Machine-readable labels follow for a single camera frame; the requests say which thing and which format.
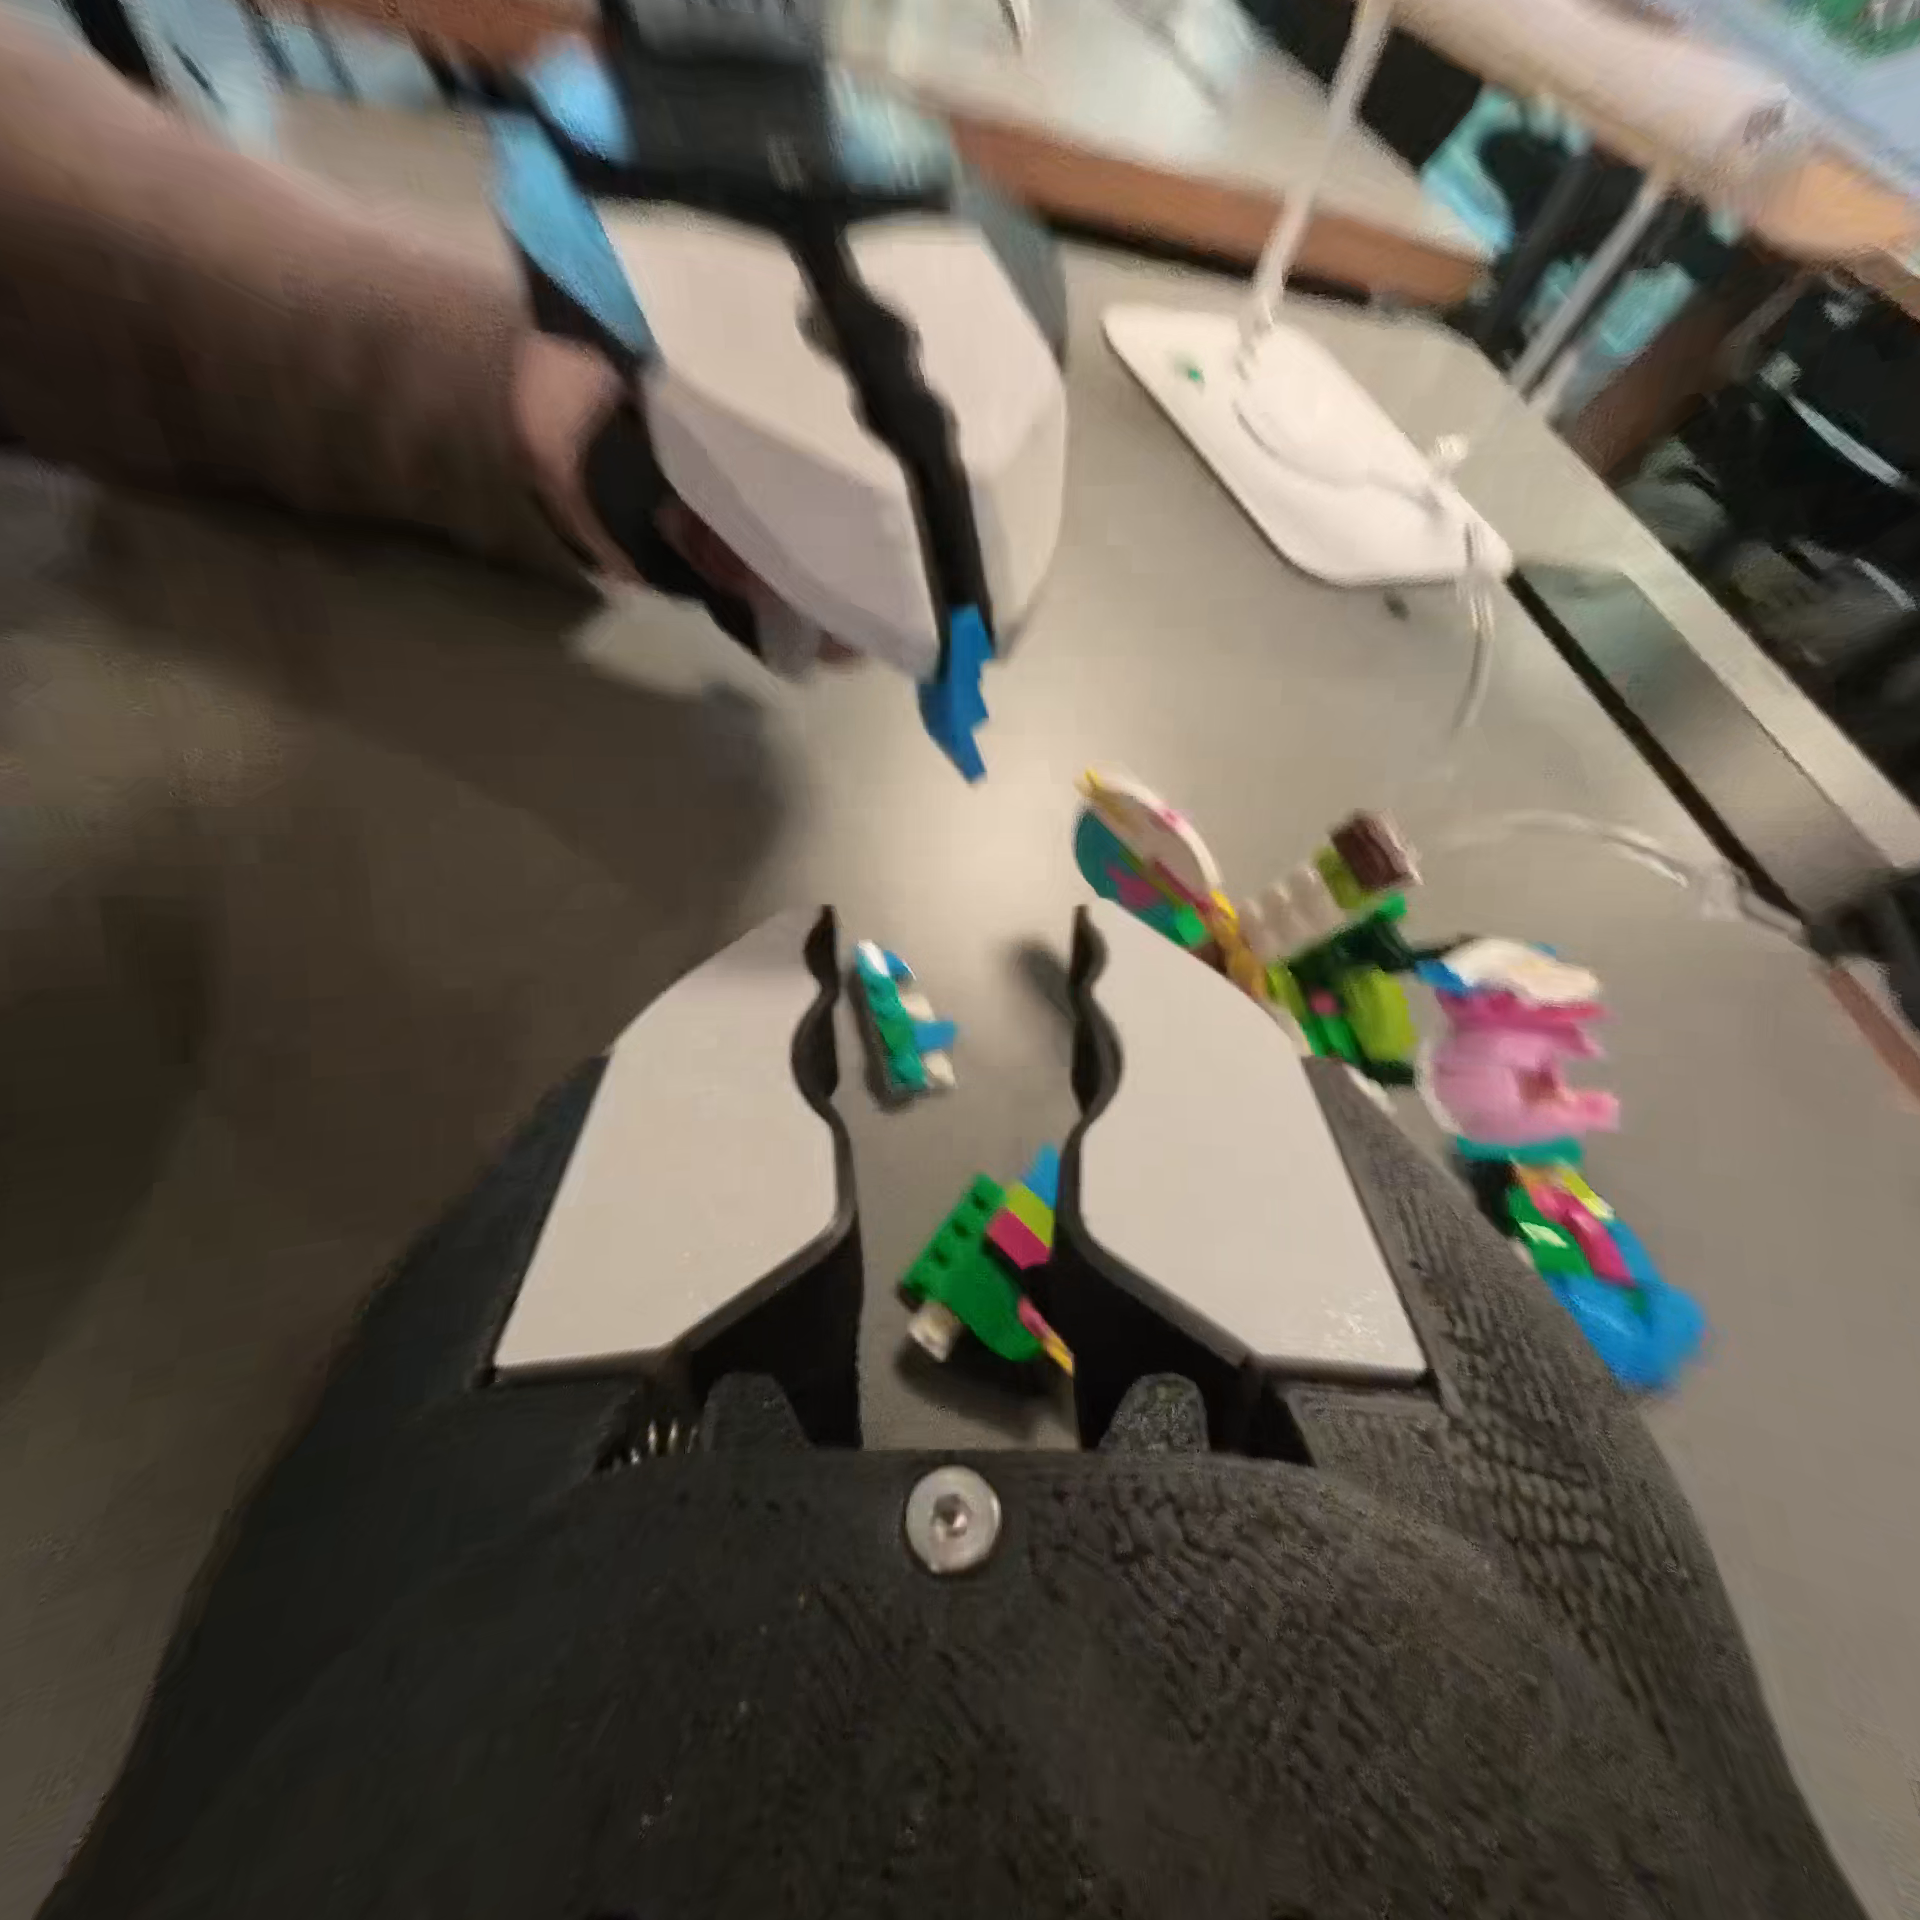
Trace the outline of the person's left hand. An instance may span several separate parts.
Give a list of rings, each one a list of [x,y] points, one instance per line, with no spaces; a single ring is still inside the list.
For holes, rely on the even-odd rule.
[[[614,367],[587,344],[532,328],[515,362],[515,434],[539,512],[557,538],[612,579],[638,579],[625,552],[597,518],[587,454],[625,398]]]

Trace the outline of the wooden table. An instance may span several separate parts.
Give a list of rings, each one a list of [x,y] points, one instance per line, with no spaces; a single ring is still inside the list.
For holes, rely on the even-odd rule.
[[[1917,287],[1914,2],[1398,2],[1771,252]]]
[[[941,115],[962,159],[1072,231],[1252,271],[1327,132],[1327,89],[1232,2],[837,2],[834,52]],[[1474,294],[1495,252],[1378,135],[1335,145],[1309,282],[1409,305]]]

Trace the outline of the white desk lamp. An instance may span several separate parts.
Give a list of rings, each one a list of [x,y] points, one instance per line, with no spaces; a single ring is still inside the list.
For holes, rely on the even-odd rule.
[[[1509,544],[1454,482],[1464,452],[1421,452],[1282,294],[1332,157],[1379,64],[1392,2],[1358,2],[1321,145],[1289,188],[1238,312],[1115,304],[1102,339],[1259,538],[1335,588],[1509,579]]]

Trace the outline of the green lego plate assembly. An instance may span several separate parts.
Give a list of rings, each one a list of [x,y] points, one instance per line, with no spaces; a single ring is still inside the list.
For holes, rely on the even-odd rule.
[[[934,1362],[962,1342],[1005,1365],[1052,1365],[1075,1377],[1075,1354],[1034,1294],[1057,1231],[1061,1149],[1045,1142],[1027,1172],[1001,1184],[975,1175],[907,1274],[909,1339]]]

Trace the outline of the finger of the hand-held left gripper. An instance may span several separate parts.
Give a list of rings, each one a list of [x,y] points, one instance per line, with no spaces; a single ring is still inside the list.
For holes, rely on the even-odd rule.
[[[961,681],[962,211],[601,202],[669,492],[805,629]]]
[[[1015,222],[855,222],[839,238],[839,637],[1008,648],[1064,532],[1064,277]]]

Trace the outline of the clear flexible tube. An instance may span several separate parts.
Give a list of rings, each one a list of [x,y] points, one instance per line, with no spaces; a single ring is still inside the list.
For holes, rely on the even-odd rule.
[[[1714,924],[1744,924],[1798,952],[1811,952],[1807,921],[1789,907],[1762,898],[1758,882],[1724,851],[1688,858],[1664,839],[1624,822],[1604,822],[1564,808],[1509,808],[1497,815],[1472,815],[1458,822],[1421,828],[1421,848],[1428,858],[1491,851],[1517,839],[1569,839],[1607,848],[1609,855],[1659,877],[1694,901],[1694,914]]]
[[[1497,588],[1502,588],[1512,572],[1512,552],[1507,539],[1491,529],[1491,522],[1465,499],[1458,485],[1458,471],[1465,464],[1472,444],[1465,434],[1445,434],[1432,444],[1425,457],[1425,504],[1444,521],[1444,525],[1458,538],[1461,568],[1454,575],[1454,591],[1465,611],[1472,658],[1465,668],[1465,682],[1454,701],[1448,728],[1444,738],[1444,768],[1461,758],[1465,738],[1474,732],[1474,722],[1482,712],[1495,681],[1497,664]]]

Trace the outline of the person's left forearm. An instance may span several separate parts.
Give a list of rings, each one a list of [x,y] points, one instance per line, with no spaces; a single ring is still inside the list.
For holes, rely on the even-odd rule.
[[[2,444],[568,572],[515,422],[515,277],[2,19]]]

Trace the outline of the blue lego piece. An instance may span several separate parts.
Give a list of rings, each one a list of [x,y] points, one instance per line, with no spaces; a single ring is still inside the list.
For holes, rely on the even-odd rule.
[[[918,714],[927,738],[961,775],[979,782],[985,758],[979,732],[988,719],[982,675],[994,664],[992,622],[978,605],[961,605],[949,614],[938,671],[918,687]]]

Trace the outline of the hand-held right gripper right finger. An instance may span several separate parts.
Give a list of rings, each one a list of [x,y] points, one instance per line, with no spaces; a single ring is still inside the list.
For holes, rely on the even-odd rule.
[[[1422,1381],[1425,1352],[1282,1022],[1111,901],[1075,917],[1095,1084],[1061,1199],[1087,1252],[1228,1365]]]

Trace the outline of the dark furniture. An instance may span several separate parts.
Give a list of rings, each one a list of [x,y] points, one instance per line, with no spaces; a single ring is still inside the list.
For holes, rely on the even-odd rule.
[[[1815,287],[1619,498],[1917,799],[1917,321]]]

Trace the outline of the green white brown lego build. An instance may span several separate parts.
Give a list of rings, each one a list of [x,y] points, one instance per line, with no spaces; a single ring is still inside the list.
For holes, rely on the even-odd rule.
[[[1421,1034],[1402,985],[1421,967],[1402,934],[1418,882],[1402,828],[1382,811],[1358,811],[1241,902],[1259,992],[1294,1022],[1309,1057],[1382,1089],[1409,1089],[1418,1075]]]

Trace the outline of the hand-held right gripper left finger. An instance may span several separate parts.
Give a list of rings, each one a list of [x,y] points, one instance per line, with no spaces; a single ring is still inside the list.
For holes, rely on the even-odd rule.
[[[614,1038],[498,1334],[498,1377],[662,1374],[844,1242],[837,984],[834,911],[789,908]]]

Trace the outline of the small teal white lego piece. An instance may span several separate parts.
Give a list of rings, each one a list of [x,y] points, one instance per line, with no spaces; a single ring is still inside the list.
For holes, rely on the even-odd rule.
[[[934,1011],[914,969],[878,939],[859,939],[849,984],[881,1107],[899,1112],[951,1091],[957,1022]]]

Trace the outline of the pink lego build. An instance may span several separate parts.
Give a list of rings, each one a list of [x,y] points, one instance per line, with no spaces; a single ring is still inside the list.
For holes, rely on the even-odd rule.
[[[1474,938],[1418,959],[1437,1007],[1418,1089],[1468,1158],[1555,1164],[1619,1129],[1615,1091],[1571,1081],[1601,1059],[1601,977],[1552,949]]]

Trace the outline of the blue round lego build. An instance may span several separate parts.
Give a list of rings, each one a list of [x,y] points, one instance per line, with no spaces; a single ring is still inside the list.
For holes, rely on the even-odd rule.
[[[1707,1348],[1707,1312],[1665,1281],[1578,1151],[1464,1158],[1461,1169],[1482,1217],[1569,1312],[1604,1368],[1637,1397],[1668,1394]]]

